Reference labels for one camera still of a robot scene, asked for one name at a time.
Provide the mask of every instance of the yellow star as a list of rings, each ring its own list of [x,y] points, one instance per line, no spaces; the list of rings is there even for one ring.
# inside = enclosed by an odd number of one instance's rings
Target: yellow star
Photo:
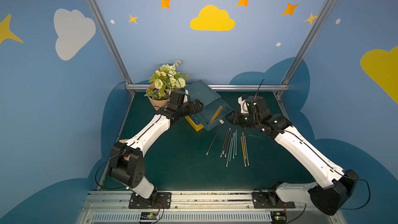
[[[161,8],[164,8],[164,7],[166,7],[166,8],[169,8],[170,9],[170,0],[162,0],[162,6],[161,6]]]
[[[238,5],[237,6],[239,6],[239,5],[244,5],[244,6],[248,6],[248,3],[249,3],[249,0],[239,0],[239,3],[238,3]]]
[[[17,42],[23,42],[16,35],[14,35],[14,33],[10,31],[10,20],[11,20],[11,14],[8,14],[8,16],[2,22],[0,22],[0,44],[5,39],[12,39]]]
[[[130,14],[130,21],[129,22],[135,22],[135,24],[137,24],[137,22],[135,21],[138,17],[132,17]]]
[[[282,15],[284,15],[284,14],[293,15],[293,11],[296,9],[297,6],[299,6],[299,5],[291,5],[291,4],[287,3],[286,10],[282,13]]]
[[[312,12],[311,12],[311,17],[308,18],[308,19],[307,19],[306,21],[304,21],[304,22],[310,22],[310,25],[312,25],[312,21],[314,21],[314,19],[317,18],[317,17],[318,17],[318,16],[315,16],[315,17],[314,17],[314,16],[312,15]]]

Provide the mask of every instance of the yellow cloud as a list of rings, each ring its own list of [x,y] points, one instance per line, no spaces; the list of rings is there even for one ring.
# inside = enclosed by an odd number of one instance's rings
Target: yellow cloud
[[[390,51],[371,50],[361,58],[361,67],[398,103],[398,46]]]
[[[214,5],[206,5],[189,25],[194,30],[231,30],[235,27],[235,21],[229,18],[226,10],[220,10]]]

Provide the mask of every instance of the artificial flower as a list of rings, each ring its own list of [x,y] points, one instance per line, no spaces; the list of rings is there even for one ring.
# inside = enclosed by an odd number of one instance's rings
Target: artificial flower
[[[155,83],[155,88],[156,89],[161,89],[163,87],[163,82],[161,79],[156,79]]]

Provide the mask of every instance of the yellow block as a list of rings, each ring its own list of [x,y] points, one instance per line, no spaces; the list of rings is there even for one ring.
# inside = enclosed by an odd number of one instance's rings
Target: yellow block
[[[191,124],[191,126],[195,129],[195,131],[199,132],[204,126],[202,124],[196,125],[190,117],[185,117],[185,119],[188,121],[188,123]]]

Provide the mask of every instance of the aluminum frame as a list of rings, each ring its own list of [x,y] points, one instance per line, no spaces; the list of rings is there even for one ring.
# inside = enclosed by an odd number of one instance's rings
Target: aluminum frame
[[[256,91],[259,85],[208,85],[216,91]],[[127,84],[127,90],[146,89],[149,84]],[[259,91],[285,91],[288,85],[261,85]]]
[[[160,222],[240,222],[264,223],[271,211],[284,209],[255,209],[249,190],[201,190],[201,191],[168,191],[172,193],[170,209],[166,209],[165,216]],[[138,223],[141,212],[156,212],[152,210],[128,209],[131,191],[90,191],[84,203],[77,224],[91,223]],[[288,209],[288,214],[301,212],[303,203],[295,202],[296,208]],[[314,205],[307,204],[306,212],[322,214]],[[199,217],[204,215],[221,215],[221,218]],[[328,223],[346,224],[341,212],[325,219]]]
[[[126,84],[132,84],[129,73],[127,72],[127,68],[123,62],[123,59],[117,50],[115,41],[112,38],[111,32],[108,29],[108,26],[105,23],[105,19],[101,13],[100,7],[98,6],[97,0],[86,0],[88,6],[90,7],[91,12],[95,20],[97,21],[98,27],[102,32],[103,37],[105,38],[106,43],[108,44],[109,50],[112,53],[113,58],[117,64],[117,67],[122,74],[122,77]]]
[[[305,54],[309,50],[312,42],[315,40],[316,35],[320,31],[323,23],[325,22],[326,18],[329,16],[333,6],[336,4],[337,0],[326,0],[323,4],[321,10],[318,13],[318,17],[315,19],[315,23],[311,26],[310,31],[308,32],[304,42],[302,43],[300,49],[298,50],[295,58],[293,59],[289,69],[287,70],[285,76],[281,81],[281,85],[287,85],[293,74],[296,72],[297,68],[299,67],[301,61],[303,60]],[[283,91],[279,90],[276,92],[277,97],[279,98]]]

